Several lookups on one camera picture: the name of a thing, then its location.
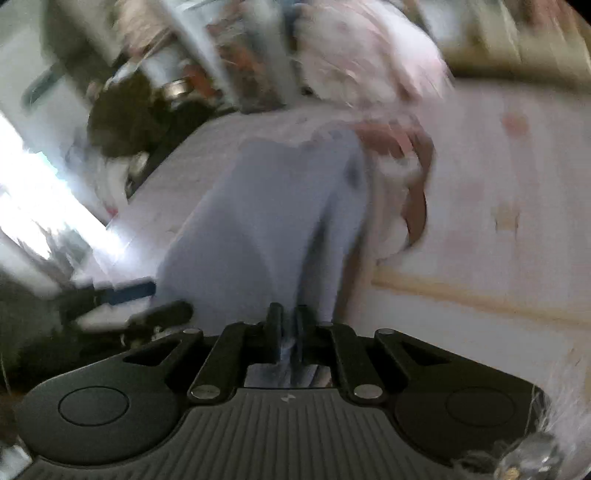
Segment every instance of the white fur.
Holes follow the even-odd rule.
[[[583,480],[591,472],[591,406],[585,395],[587,367],[588,362],[583,358],[556,363],[542,385],[545,406],[532,399],[532,410],[541,408],[536,431],[551,434],[564,455],[557,480]],[[463,465],[494,468],[507,453],[507,446],[495,452],[468,452],[456,468],[466,480],[498,480],[492,473],[470,473]]]
[[[381,0],[315,0],[297,26],[304,80],[322,99],[362,106],[441,95],[448,69],[429,36]]]

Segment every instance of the round pad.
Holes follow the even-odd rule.
[[[468,450],[489,451],[524,434],[531,384],[470,361],[433,365],[398,397],[401,433],[421,452],[449,464]],[[535,425],[532,419],[530,426]]]
[[[61,401],[59,410],[67,421],[82,427],[98,427],[117,420],[129,407],[127,396],[108,387],[73,391]]]

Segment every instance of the gray ribbed surface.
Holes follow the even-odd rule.
[[[336,390],[239,390],[194,408],[158,449],[106,468],[36,461],[22,480],[451,480],[396,434],[384,412]]]

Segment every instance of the black mount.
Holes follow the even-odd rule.
[[[234,323],[215,337],[188,328],[52,378],[21,403],[20,435],[34,453],[68,465],[140,455],[195,407],[231,400],[249,365],[276,362],[283,314],[272,304],[257,325]],[[305,307],[295,318],[297,360],[329,367],[346,402],[385,411],[401,438],[438,463],[512,442],[535,425],[532,385],[523,380],[391,329],[358,337],[346,325],[318,325]]]

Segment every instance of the metal screw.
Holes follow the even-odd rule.
[[[383,393],[382,389],[377,385],[373,384],[362,384],[357,385],[353,393],[356,397],[363,398],[364,400],[374,400],[380,397]]]
[[[220,389],[215,385],[198,385],[191,390],[191,395],[199,400],[213,400],[220,393]]]

